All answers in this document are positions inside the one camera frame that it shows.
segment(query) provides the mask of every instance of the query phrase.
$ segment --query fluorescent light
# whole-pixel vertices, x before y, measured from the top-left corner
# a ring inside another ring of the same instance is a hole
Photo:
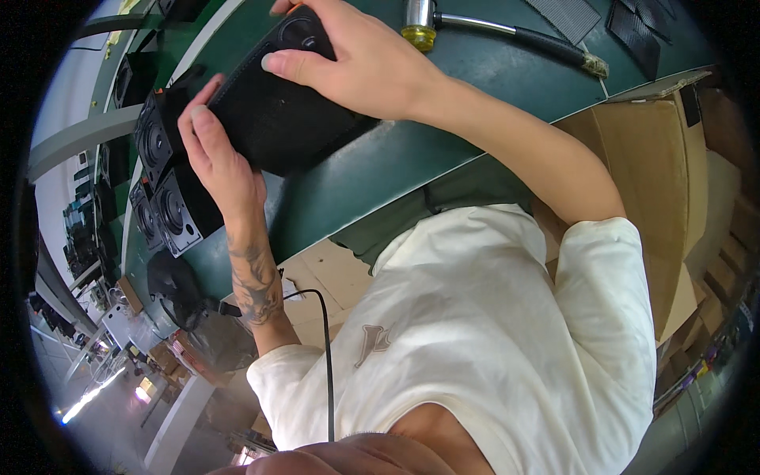
[[[150,402],[150,396],[147,395],[147,392],[140,386],[135,388],[135,395],[138,397],[140,401],[143,401],[144,403]]]
[[[74,404],[74,406],[72,406],[71,409],[68,410],[68,412],[66,413],[66,415],[63,416],[63,419],[61,420],[61,423],[63,423],[64,425],[68,424],[68,421],[70,421],[74,416],[76,416],[77,414],[79,414],[79,411],[82,410],[82,407],[84,407],[85,404],[87,404],[88,402],[90,402],[91,400],[93,400],[95,398],[95,396],[97,396],[98,393],[100,393],[101,389],[103,389],[107,385],[111,384],[113,382],[113,380],[116,379],[116,376],[118,376],[119,373],[121,373],[125,369],[126,369],[126,367],[123,366],[113,376],[111,376],[110,378],[108,378],[106,380],[106,382],[102,383],[97,388],[93,389],[92,391],[90,391],[87,394],[85,394],[84,396],[82,396],[82,398],[79,400],[79,402],[77,402],[76,404]]]

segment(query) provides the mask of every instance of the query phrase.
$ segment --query white t-shirt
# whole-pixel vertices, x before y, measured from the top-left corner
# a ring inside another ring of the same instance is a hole
[[[654,327],[626,219],[565,234],[556,285],[516,204],[421,220],[380,254],[331,345],[335,438],[448,409],[497,475],[620,473],[652,420]],[[325,442],[323,352],[288,345],[248,380],[280,450]]]

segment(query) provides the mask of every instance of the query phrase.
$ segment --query tattoo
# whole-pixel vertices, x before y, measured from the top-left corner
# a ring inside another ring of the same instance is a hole
[[[233,292],[240,312],[256,327],[270,318],[285,316],[280,274],[268,246],[257,243],[238,249],[227,235],[233,268]]]

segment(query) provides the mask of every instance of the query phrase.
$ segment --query hammer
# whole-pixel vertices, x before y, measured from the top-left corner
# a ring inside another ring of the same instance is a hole
[[[510,27],[477,18],[441,13],[435,10],[436,7],[435,0],[407,0],[405,26],[401,28],[401,36],[421,52],[432,49],[436,28],[442,28],[445,25],[457,25],[505,34],[523,46],[567,65],[580,68],[597,78],[607,79],[610,73],[610,67],[599,56],[585,52],[583,49],[554,36],[527,28]]]

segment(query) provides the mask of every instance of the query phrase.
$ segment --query green workbench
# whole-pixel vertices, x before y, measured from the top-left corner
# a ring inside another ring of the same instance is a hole
[[[403,0],[351,3],[395,30],[401,28]],[[590,0],[590,3],[602,19],[586,36],[584,45],[610,64],[610,77],[604,81],[604,87],[597,79],[521,49],[508,40],[472,30],[441,30],[428,57],[446,74],[544,121],[554,122],[603,102],[608,95],[646,82],[624,47],[605,31],[610,2]],[[438,4],[441,11],[449,14],[514,24],[558,36],[522,0],[439,0]],[[659,77],[714,63],[714,55],[697,27],[677,2],[673,5],[677,16],[676,21],[670,22],[673,45],[660,41]],[[195,84],[196,89],[217,72],[230,73],[277,22],[268,16],[270,6],[270,2],[242,2],[226,19],[195,60],[207,66],[205,77]],[[181,51],[192,41],[191,34],[171,41],[166,35],[164,47],[171,54],[161,65],[157,87],[166,85]],[[288,180],[267,176],[266,212],[275,260],[284,261],[436,177],[467,166],[482,154],[466,141],[425,125],[381,122],[302,176]],[[147,293],[145,271],[150,254],[135,220],[131,220],[126,232],[129,234],[125,273],[149,315],[165,321],[160,315],[163,311],[150,301]],[[218,299],[230,294],[232,282],[224,228],[182,257],[196,270],[203,292]]]

